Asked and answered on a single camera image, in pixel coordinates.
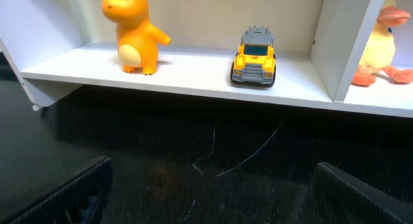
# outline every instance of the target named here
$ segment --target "glossy black floor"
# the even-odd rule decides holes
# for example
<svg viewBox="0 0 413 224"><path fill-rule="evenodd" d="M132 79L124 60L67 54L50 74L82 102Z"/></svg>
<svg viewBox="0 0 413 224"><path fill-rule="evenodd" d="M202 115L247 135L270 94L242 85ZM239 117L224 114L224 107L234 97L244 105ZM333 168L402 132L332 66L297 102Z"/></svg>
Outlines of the glossy black floor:
<svg viewBox="0 0 413 224"><path fill-rule="evenodd" d="M34 112L6 67L0 101L0 200L107 155L103 223L296 223L322 161L413 204L408 119L88 86Z"/></svg>

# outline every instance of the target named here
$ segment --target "orange toy figure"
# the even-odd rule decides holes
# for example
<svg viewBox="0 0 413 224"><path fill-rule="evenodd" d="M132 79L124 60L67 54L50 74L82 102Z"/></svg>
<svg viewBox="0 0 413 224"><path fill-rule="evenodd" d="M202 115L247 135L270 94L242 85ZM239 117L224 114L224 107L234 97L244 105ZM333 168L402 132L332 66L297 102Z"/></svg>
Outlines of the orange toy figure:
<svg viewBox="0 0 413 224"><path fill-rule="evenodd" d="M102 0L107 19L117 24L117 53L124 72L142 68L152 75L157 70L157 43L170 44L170 37L149 21L148 0Z"/></svg>
<svg viewBox="0 0 413 224"><path fill-rule="evenodd" d="M411 83L413 81L413 69L398 70L390 65L396 52L390 27L405 24L409 17L409 13L396 8L395 0L385 1L364 49L357 72L353 78L353 84L361 86L372 85L376 82L376 77L372 73L377 73L381 70L397 83Z"/></svg>

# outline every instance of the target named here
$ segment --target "toy car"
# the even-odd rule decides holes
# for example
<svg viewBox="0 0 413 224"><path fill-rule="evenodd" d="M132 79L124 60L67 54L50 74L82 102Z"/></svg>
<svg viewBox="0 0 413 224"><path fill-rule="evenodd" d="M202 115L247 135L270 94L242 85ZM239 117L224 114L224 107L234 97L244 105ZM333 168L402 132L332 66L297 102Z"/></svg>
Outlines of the toy car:
<svg viewBox="0 0 413 224"><path fill-rule="evenodd" d="M274 35L264 27L249 27L242 35L235 61L231 68L231 82L255 83L271 87L276 80Z"/></svg>

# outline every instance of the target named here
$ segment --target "duck's head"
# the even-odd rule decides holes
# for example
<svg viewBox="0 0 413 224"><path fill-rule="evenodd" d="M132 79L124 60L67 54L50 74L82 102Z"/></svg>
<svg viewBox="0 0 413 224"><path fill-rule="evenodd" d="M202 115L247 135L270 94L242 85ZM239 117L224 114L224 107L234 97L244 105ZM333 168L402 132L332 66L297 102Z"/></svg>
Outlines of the duck's head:
<svg viewBox="0 0 413 224"><path fill-rule="evenodd" d="M149 17L148 0L102 0L102 12L115 23L135 25Z"/></svg>
<svg viewBox="0 0 413 224"><path fill-rule="evenodd" d="M377 22L384 27L396 27L405 24L409 18L408 12L396 8L395 0L385 0Z"/></svg>

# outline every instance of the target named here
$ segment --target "front bumper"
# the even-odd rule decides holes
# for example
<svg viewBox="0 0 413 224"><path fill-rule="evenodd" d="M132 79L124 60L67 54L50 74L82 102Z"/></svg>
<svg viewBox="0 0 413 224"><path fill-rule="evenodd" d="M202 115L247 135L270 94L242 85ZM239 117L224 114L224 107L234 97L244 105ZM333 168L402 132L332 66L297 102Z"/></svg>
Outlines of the front bumper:
<svg viewBox="0 0 413 224"><path fill-rule="evenodd" d="M232 80L240 83L250 82L259 83L262 85L270 85L273 82L273 77L265 77L265 71L261 65L246 64L245 68L241 70L241 74L232 74Z"/></svg>

